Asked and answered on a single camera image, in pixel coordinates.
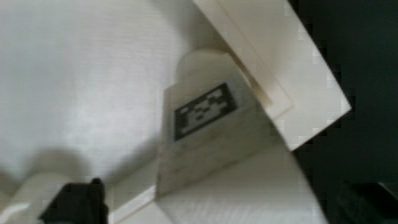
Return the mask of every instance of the dark background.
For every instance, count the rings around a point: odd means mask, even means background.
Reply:
[[[330,223],[340,181],[398,182],[398,1],[289,0],[353,107],[294,151]]]

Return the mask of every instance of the white panel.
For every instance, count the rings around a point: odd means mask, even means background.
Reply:
[[[285,0],[193,0],[255,78],[262,105],[294,150],[349,110],[319,52]],[[291,108],[275,113],[280,84]]]

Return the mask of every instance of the white wall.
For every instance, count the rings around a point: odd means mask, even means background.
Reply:
[[[3,0],[0,40],[0,182],[44,170],[117,181],[154,155],[179,58],[221,43],[200,12],[186,0]]]

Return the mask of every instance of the black object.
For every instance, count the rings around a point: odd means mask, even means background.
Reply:
[[[207,126],[236,108],[228,86],[223,83],[173,111],[173,141]]]
[[[38,217],[45,224],[106,224],[104,186],[101,180],[90,184],[65,184]]]
[[[398,198],[381,183],[344,184],[337,195],[339,223],[398,224]]]

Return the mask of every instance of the qr-like code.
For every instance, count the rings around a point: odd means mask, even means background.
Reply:
[[[223,83],[173,111],[173,140],[177,141],[236,110],[236,102]]]

